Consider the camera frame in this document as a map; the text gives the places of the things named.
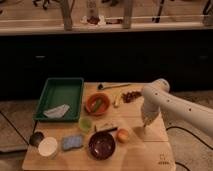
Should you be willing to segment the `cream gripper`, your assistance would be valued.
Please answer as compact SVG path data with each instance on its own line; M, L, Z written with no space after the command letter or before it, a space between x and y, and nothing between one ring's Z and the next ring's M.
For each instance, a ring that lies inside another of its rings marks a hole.
M153 123L153 121L156 119L157 113L156 112L150 112L150 113L144 113L142 115L142 121L144 126L148 126Z

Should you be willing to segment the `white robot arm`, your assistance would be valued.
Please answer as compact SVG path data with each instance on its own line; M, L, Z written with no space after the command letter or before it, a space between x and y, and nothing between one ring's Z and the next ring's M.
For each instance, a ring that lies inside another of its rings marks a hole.
M141 106L143 126L153 123L162 108L172 112L213 138L213 109L178 98L169 93L165 79L157 79L143 86Z

